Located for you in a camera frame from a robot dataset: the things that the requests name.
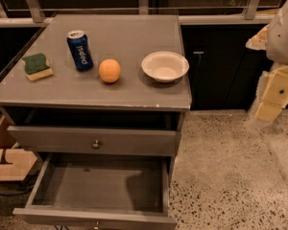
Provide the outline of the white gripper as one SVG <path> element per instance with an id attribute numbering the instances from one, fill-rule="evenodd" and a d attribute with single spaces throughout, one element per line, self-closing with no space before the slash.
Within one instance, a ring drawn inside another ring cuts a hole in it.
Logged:
<path id="1" fill-rule="evenodd" d="M 254 111 L 256 120 L 270 123 L 288 104 L 288 10 L 281 9 L 269 28 L 263 27 L 247 41 L 246 47 L 256 51 L 266 50 L 268 59 L 281 63 L 265 76 L 266 86 Z"/>

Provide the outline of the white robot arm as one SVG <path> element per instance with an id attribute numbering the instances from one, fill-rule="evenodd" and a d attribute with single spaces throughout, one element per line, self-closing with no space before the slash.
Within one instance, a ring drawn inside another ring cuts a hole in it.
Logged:
<path id="1" fill-rule="evenodd" d="M 264 50 L 273 62 L 259 78 L 251 115 L 271 123 L 288 104 L 288 0 L 271 22 L 248 40 L 246 47 Z"/>

